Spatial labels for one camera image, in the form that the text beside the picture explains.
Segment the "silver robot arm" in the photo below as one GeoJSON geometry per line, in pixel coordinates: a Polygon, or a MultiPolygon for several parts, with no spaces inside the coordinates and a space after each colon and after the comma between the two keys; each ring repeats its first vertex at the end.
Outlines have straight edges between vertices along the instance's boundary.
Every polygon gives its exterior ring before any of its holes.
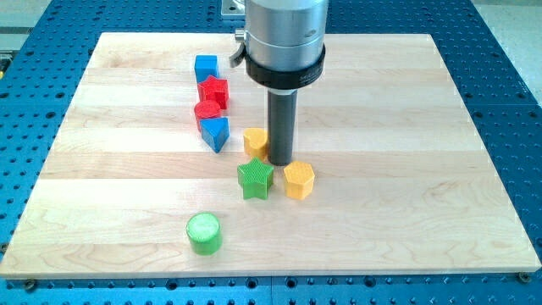
{"type": "Polygon", "coordinates": [[[245,26],[235,31],[232,68],[274,95],[291,95],[323,71],[328,0],[246,0],[245,26]]]}

